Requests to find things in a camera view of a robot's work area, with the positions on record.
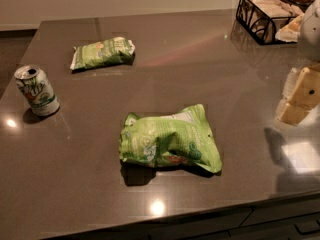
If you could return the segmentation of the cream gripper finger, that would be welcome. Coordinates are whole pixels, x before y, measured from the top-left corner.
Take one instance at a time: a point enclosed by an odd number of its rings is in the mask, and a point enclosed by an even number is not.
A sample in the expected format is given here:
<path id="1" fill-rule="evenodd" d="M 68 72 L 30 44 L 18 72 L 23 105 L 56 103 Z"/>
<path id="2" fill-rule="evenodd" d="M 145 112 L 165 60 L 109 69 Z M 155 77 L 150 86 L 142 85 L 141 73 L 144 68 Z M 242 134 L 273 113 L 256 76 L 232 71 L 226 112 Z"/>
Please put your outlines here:
<path id="1" fill-rule="evenodd" d="M 320 64 L 304 67 L 297 78 L 289 103 L 312 110 L 320 103 Z"/>
<path id="2" fill-rule="evenodd" d="M 276 119 L 293 126 L 298 125 L 309 114 L 307 110 L 289 103 L 289 96 L 295 88 L 299 74 L 300 71 L 297 68 L 292 68 L 287 75 L 282 92 L 282 99 L 279 101 L 276 109 Z"/>

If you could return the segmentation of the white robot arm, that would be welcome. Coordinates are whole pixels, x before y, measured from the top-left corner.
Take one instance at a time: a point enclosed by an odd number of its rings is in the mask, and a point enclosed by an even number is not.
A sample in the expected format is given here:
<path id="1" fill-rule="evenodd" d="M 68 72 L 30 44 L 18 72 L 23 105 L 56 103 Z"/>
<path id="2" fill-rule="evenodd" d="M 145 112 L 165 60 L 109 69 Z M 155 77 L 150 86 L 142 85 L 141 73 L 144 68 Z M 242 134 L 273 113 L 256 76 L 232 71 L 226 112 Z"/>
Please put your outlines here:
<path id="1" fill-rule="evenodd" d="M 287 76 L 276 118 L 289 125 L 301 123 L 320 103 L 320 0 L 315 0 L 302 17 L 298 48 L 312 64 L 293 68 Z"/>

